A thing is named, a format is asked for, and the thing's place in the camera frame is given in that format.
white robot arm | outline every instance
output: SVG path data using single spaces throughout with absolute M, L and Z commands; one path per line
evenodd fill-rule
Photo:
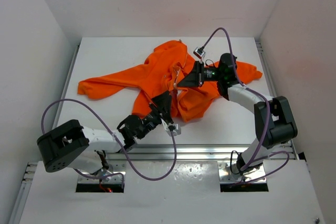
M 37 145 L 46 171 L 53 173 L 71 167 L 100 177 L 109 169 L 104 152 L 120 152 L 120 143 L 128 152 L 159 124 L 169 135 L 179 135 L 181 128 L 170 116 L 172 97 L 169 92 L 154 97 L 152 101 L 149 105 L 152 111 L 145 118 L 129 115 L 112 134 L 82 126 L 78 120 L 70 120 L 44 134 L 37 140 Z
M 286 143 L 298 134 L 298 130 L 285 97 L 270 97 L 263 95 L 270 106 L 270 116 L 267 123 L 267 104 L 255 91 L 239 84 L 234 68 L 237 68 L 236 57 L 223 54 L 218 67 L 204 67 L 202 59 L 205 52 L 196 48 L 194 53 L 201 59 L 196 61 L 192 71 L 178 83 L 178 87 L 201 87 L 205 81 L 216 81 L 220 95 L 229 101 L 236 102 L 255 115 L 256 139 L 248 149 L 238 155 L 234 173 L 243 174 L 263 163 L 263 158 L 273 151 L 274 147 Z

white enclosure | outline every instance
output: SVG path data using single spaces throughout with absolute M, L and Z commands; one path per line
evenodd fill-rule
M 324 218 L 336 223 L 336 0 L 0 0 L 0 5 L 0 223 L 9 220 L 27 162 L 40 160 L 40 116 L 60 98 L 82 37 L 205 37 L 219 26 L 233 37 L 261 41 L 276 92 L 291 104 L 299 130 L 296 147 L 306 155 Z M 55 111 L 47 116 L 47 130 Z
M 45 0 L 71 41 L 103 36 L 259 37 L 278 0 Z

orange cloth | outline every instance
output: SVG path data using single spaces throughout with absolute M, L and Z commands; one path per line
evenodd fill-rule
M 140 93 L 134 102 L 132 114 L 141 117 L 150 112 L 151 98 L 166 90 L 172 91 L 193 68 L 194 58 L 180 41 L 168 41 L 154 49 L 144 64 L 102 77 L 80 81 L 78 94 L 91 99 L 102 99 L 125 87 L 137 87 Z M 251 64 L 237 62 L 237 73 L 244 83 L 259 79 L 263 74 Z M 219 97 L 216 82 L 206 82 L 200 88 L 178 88 L 182 92 L 173 96 L 171 116 L 187 122 L 201 118 L 211 103 Z

metal frame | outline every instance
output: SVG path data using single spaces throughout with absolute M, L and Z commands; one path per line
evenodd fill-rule
M 177 159 L 179 161 L 224 161 L 230 160 L 231 152 L 239 153 L 245 151 L 249 145 L 177 145 Z M 296 159 L 290 143 L 283 144 L 273 150 L 287 151 L 291 159 Z M 174 158 L 174 148 L 172 145 L 139 145 L 132 149 L 129 153 L 132 160 L 135 161 L 158 161 L 172 160 Z M 286 154 L 279 154 L 272 159 L 285 159 Z M 125 155 L 122 153 L 107 153 L 107 160 L 125 160 Z
M 19 224 L 33 182 L 37 163 L 28 163 L 8 224 Z

purple cable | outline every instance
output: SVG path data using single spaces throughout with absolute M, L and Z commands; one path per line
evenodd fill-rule
M 230 37 L 229 37 L 229 34 L 228 32 L 225 30 L 225 28 L 223 27 L 218 27 L 209 37 L 209 39 L 206 41 L 206 43 L 203 45 L 203 48 L 205 48 L 205 46 L 209 43 L 209 41 L 212 39 L 212 37 L 215 35 L 216 32 L 218 32 L 219 30 L 222 30 L 225 35 L 226 35 L 226 38 L 227 38 L 227 43 L 229 45 L 229 50 L 230 50 L 230 56 L 231 56 L 231 61 L 232 61 L 232 64 L 235 65 L 235 60 L 234 60 L 234 57 L 233 57 L 233 53 L 232 53 L 232 46 L 231 46 L 231 41 L 230 41 Z M 261 147 L 262 147 L 262 143 L 264 142 L 264 139 L 265 139 L 265 136 L 266 136 L 266 133 L 267 133 L 267 129 L 268 129 L 268 123 L 269 123 L 269 119 L 270 119 L 270 116 L 271 116 L 271 109 L 270 109 L 270 106 L 269 106 L 269 102 L 267 100 L 266 97 L 264 97 L 262 94 L 260 94 L 259 92 L 253 90 L 253 89 L 250 89 L 248 88 L 245 84 L 243 84 L 243 82 L 240 80 L 238 74 L 237 74 L 237 70 L 236 68 L 233 68 L 233 71 L 235 73 L 235 76 L 237 78 L 237 81 L 239 82 L 240 85 L 242 85 L 243 87 L 246 88 L 246 90 L 250 91 L 251 93 L 255 94 L 255 95 L 258 95 L 259 97 L 261 97 L 265 103 L 266 103 L 266 107 L 267 107 L 267 114 L 266 114 L 266 123 L 265 123 L 265 127 L 262 131 L 262 134 L 261 134 L 261 137 L 259 139 L 259 144 L 257 146 L 257 148 L 255 149 L 251 159 L 244 165 L 241 167 L 241 170 L 244 171 L 246 170 L 250 164 L 252 164 L 255 160 L 255 157 L 257 156 L 258 152 L 260 151 Z
M 158 180 L 162 180 L 164 178 L 166 178 L 174 169 L 175 167 L 175 164 L 176 164 L 176 161 L 177 161 L 177 148 L 176 148 L 176 142 L 175 142 L 175 137 L 173 135 L 173 132 L 171 132 L 171 137 L 172 137 L 172 141 L 173 141 L 173 146 L 174 146 L 174 160 L 173 160 L 173 165 L 172 167 L 169 169 L 169 171 L 161 176 L 161 177 L 158 177 L 158 178 L 149 178 L 149 177 L 146 177 L 144 175 L 142 175 L 137 169 L 136 167 L 133 165 L 132 161 L 131 161 L 131 158 L 129 157 L 127 151 L 125 150 L 123 144 L 120 142 L 120 140 L 118 139 L 118 137 L 110 130 L 110 128 L 106 125 L 106 123 L 103 121 L 103 119 L 92 109 L 90 108 L 88 105 L 86 105 L 85 103 L 81 102 L 81 101 L 78 101 L 78 100 L 75 100 L 75 99 L 68 99 L 68 98 L 65 98 L 65 99 L 60 99 L 58 101 L 55 101 L 53 103 L 51 103 L 46 109 L 45 111 L 43 112 L 43 115 L 42 115 L 42 118 L 41 118 L 41 129 L 42 129 L 42 133 L 45 134 L 45 129 L 44 129 L 44 118 L 46 117 L 46 114 L 48 112 L 48 110 L 53 106 L 55 105 L 56 103 L 59 103 L 59 102 L 64 102 L 64 101 L 70 101 L 70 102 L 75 102 L 75 103 L 79 103 L 80 105 L 83 105 L 85 108 L 87 108 L 98 120 L 99 122 L 105 127 L 105 129 L 114 137 L 114 139 L 116 140 L 116 142 L 120 145 L 122 151 L 124 152 L 125 154 L 125 157 L 127 159 L 127 161 L 130 163 L 130 166 L 132 167 L 132 169 L 135 171 L 136 174 L 138 174 L 140 177 L 146 179 L 146 180 L 149 180 L 149 181 L 158 181 Z M 76 170 L 75 171 L 82 175 L 83 177 L 86 177 L 86 178 L 92 178 L 92 179 L 105 179 L 107 177 L 112 177 L 114 175 L 117 175 L 117 174 L 109 174 L 109 175 L 105 175 L 105 176 L 101 176 L 101 177 L 89 177 L 88 175 L 85 175 L 83 173 L 81 173 L 80 171 Z
M 286 161 L 285 161 L 281 166 L 279 166 L 278 168 L 276 168 L 276 169 L 273 170 L 272 172 L 269 172 L 268 174 L 265 174 L 265 175 L 262 176 L 262 177 L 254 178 L 254 179 L 251 179 L 251 180 L 246 181 L 246 182 L 237 182 L 237 183 L 233 183 L 232 186 L 244 185 L 244 184 L 252 183 L 252 182 L 254 182 L 254 181 L 258 181 L 258 180 L 260 180 L 260 179 L 262 179 L 262 178 L 265 178 L 265 177 L 267 177 L 267 176 L 269 176 L 269 175 L 271 175 L 271 174 L 273 174 L 273 173 L 276 173 L 277 171 L 279 171 L 280 169 L 282 169 L 282 168 L 283 168 L 285 165 L 287 165 L 287 163 L 289 162 L 289 158 L 290 158 L 290 156 L 289 156 L 289 153 L 288 153 L 288 152 L 286 152 L 286 151 L 273 152 L 273 153 L 270 154 L 268 157 L 273 157 L 273 156 L 275 156 L 275 155 L 277 155 L 277 154 L 280 154 L 280 153 L 285 153 L 285 154 L 287 155 Z M 262 159 L 265 159 L 265 158 L 267 158 L 267 157 L 260 157 L 260 158 L 257 158 L 256 160 L 253 160 L 253 162 L 258 161 L 258 160 L 262 160 Z

